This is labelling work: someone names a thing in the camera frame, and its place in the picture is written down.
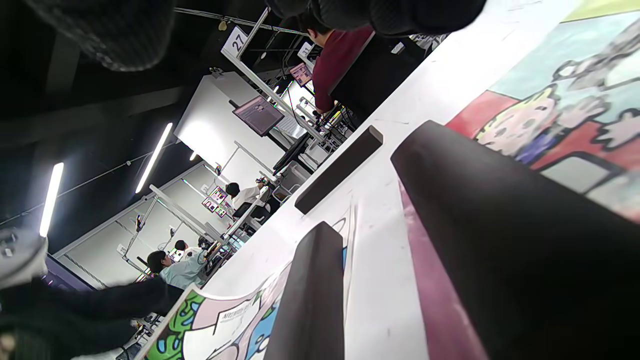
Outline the person's left hand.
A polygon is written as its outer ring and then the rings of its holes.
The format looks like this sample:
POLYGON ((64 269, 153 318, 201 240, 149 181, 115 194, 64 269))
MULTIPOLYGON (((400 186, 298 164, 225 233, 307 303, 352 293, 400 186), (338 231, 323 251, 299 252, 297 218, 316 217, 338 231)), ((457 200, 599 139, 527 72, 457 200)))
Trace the person's left hand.
POLYGON ((71 360, 131 341, 137 319, 165 316, 183 290, 161 278, 78 291, 40 278, 1 290, 3 360, 71 360))

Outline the person's right hand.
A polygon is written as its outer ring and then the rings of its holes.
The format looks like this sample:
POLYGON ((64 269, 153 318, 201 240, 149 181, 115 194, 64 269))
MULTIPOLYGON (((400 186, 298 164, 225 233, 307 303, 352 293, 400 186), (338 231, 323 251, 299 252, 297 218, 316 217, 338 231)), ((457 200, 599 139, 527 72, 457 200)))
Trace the person's right hand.
MULTIPOLYGON (((153 68, 174 27, 174 0, 28 0, 35 14, 115 72, 153 68)), ((286 19, 311 13, 322 25, 353 31, 370 26, 387 37, 442 35, 468 27, 484 0, 268 0, 286 19)))

